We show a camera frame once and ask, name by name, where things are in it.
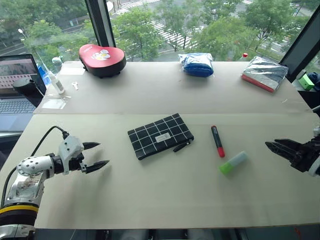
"yellow stripe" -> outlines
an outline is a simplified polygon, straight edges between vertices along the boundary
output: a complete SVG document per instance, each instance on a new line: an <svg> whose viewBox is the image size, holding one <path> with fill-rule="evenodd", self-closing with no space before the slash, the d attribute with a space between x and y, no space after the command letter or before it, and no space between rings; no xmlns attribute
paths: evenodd
<svg viewBox="0 0 320 240"><path fill-rule="evenodd" d="M35 206L29 206L29 205L7 206L0 209L0 214L3 214L8 211L13 211L13 210L32 210L38 213L39 208Z"/></svg>

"green cap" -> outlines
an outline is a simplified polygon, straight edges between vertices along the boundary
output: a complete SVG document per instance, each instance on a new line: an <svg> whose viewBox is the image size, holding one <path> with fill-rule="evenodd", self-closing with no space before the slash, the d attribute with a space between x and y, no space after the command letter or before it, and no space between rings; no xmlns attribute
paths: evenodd
<svg viewBox="0 0 320 240"><path fill-rule="evenodd" d="M230 163L226 162L225 164L221 165L219 167L220 171L223 173L223 174L227 174L229 173L232 169L234 169L234 166L232 166Z"/></svg>

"laptop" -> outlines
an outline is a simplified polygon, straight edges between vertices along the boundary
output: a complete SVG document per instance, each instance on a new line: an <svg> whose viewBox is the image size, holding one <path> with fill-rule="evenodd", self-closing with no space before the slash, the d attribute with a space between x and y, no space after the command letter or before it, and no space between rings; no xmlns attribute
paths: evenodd
<svg viewBox="0 0 320 240"><path fill-rule="evenodd" d="M15 80L31 78L44 95L46 86L31 54L0 56L0 131L23 131L36 109L13 88Z"/></svg>

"green box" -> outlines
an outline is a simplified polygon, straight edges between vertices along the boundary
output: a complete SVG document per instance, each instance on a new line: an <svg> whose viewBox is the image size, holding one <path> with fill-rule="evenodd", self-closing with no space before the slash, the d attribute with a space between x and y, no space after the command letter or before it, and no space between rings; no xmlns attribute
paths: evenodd
<svg viewBox="0 0 320 240"><path fill-rule="evenodd" d="M310 90L315 86L314 83L307 76L307 74L303 75L303 77L300 78L298 81L305 90Z"/></svg>

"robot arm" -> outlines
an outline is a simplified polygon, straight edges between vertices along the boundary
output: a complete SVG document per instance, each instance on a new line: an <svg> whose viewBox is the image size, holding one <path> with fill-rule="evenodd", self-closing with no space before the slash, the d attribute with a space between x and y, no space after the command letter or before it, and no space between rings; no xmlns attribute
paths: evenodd
<svg viewBox="0 0 320 240"><path fill-rule="evenodd" d="M18 166L17 177L0 209L0 240L8 238L32 239L34 224L44 193L44 181L55 174L68 174L81 170L91 173L109 161L99 161L87 166L83 160L83 150L99 145L96 142L82 143L77 137L66 135L59 145L58 155L31 156L22 160Z"/></svg>
<svg viewBox="0 0 320 240"><path fill-rule="evenodd" d="M314 138L304 144L290 139L275 139L265 144L272 152L289 160L293 168L320 176L320 127L316 127L313 133Z"/></svg>

